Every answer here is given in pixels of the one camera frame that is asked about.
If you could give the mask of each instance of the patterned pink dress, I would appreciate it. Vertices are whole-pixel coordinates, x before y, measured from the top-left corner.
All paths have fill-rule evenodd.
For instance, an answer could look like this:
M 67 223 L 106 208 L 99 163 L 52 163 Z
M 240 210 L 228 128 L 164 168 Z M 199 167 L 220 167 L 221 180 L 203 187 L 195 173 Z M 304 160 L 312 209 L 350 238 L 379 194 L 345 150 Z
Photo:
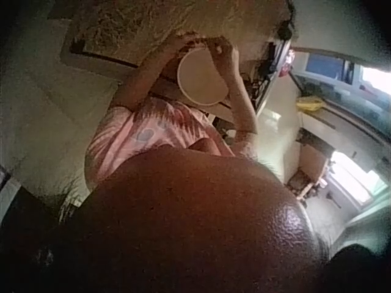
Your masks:
M 187 148 L 202 138 L 213 139 L 221 156 L 254 157 L 249 143 L 229 147 L 203 113 L 180 102 L 149 97 L 135 112 L 124 107 L 110 108 L 87 149 L 87 186 L 94 190 L 123 162 L 139 153 L 162 145 Z

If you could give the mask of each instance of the hand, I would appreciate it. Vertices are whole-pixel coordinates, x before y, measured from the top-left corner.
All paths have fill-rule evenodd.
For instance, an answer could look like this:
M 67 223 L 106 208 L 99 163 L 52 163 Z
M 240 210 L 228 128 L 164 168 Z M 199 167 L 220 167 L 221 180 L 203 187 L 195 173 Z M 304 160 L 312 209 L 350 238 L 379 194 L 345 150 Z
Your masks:
M 225 37 L 206 40 L 214 66 L 228 83 L 239 76 L 239 51 Z
M 161 48 L 173 57 L 184 48 L 189 49 L 202 45 L 204 39 L 205 37 L 202 37 L 194 31 L 174 31 L 163 41 Z

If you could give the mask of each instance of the yellow object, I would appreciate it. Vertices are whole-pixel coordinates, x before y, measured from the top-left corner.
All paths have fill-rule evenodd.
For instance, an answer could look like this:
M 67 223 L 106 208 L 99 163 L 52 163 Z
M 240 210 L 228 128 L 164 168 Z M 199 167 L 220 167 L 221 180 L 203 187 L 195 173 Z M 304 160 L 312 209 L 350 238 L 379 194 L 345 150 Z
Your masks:
M 296 105 L 300 110 L 316 111 L 325 105 L 325 102 L 317 96 L 303 96 L 298 98 Z

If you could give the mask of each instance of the pink dress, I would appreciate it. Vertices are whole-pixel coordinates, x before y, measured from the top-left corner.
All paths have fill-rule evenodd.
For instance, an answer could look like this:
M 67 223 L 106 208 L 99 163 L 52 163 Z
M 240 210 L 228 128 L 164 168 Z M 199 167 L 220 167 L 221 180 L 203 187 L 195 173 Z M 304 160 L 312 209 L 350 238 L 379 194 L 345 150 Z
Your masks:
M 124 107 L 110 108 L 87 149 L 87 186 L 94 190 L 123 162 L 139 153 L 162 145 L 187 148 L 205 137 L 213 139 L 221 156 L 255 157 L 249 143 L 229 147 L 203 113 L 180 102 L 149 97 L 135 112 Z

